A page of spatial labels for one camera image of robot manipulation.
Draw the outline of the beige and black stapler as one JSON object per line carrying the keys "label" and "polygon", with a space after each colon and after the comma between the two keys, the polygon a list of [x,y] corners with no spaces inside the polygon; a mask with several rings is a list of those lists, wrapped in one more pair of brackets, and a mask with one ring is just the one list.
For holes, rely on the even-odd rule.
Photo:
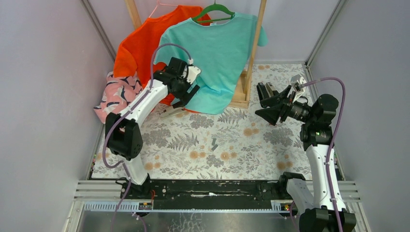
{"label": "beige and black stapler", "polygon": [[269,97],[273,97],[273,96],[276,96],[276,95],[279,94],[279,92],[276,90],[276,88],[273,86],[273,84],[271,82],[267,82],[265,84],[265,88],[266,88],[266,91],[267,91]]}

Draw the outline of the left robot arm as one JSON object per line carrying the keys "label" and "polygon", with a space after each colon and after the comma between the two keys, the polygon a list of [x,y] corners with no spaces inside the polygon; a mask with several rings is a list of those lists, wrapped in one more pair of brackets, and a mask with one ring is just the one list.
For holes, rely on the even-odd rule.
{"label": "left robot arm", "polygon": [[133,183],[131,191],[139,199],[147,197],[150,192],[150,186],[145,182],[148,173],[140,157],[143,148],[141,126],[155,106],[169,94],[179,101],[166,108],[161,116],[171,116],[184,110],[199,90],[194,81],[200,73],[193,59],[184,61],[172,57],[162,70],[153,72],[147,87],[134,101],[119,113],[110,113],[106,118],[104,145],[125,166],[126,175]]}

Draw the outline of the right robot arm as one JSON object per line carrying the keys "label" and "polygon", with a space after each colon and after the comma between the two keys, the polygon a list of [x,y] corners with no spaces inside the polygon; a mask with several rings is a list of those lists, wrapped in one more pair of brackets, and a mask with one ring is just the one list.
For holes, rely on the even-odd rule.
{"label": "right robot arm", "polygon": [[287,86],[282,92],[268,84],[258,83],[261,109],[255,114],[271,125],[287,118],[301,121],[300,140],[308,157],[313,193],[307,189],[302,174],[284,172],[277,186],[281,198],[292,197],[298,209],[301,232],[351,232],[356,217],[349,213],[342,200],[334,164],[334,137],[331,123],[336,116],[338,100],[322,94],[312,106],[296,100],[296,93]]}

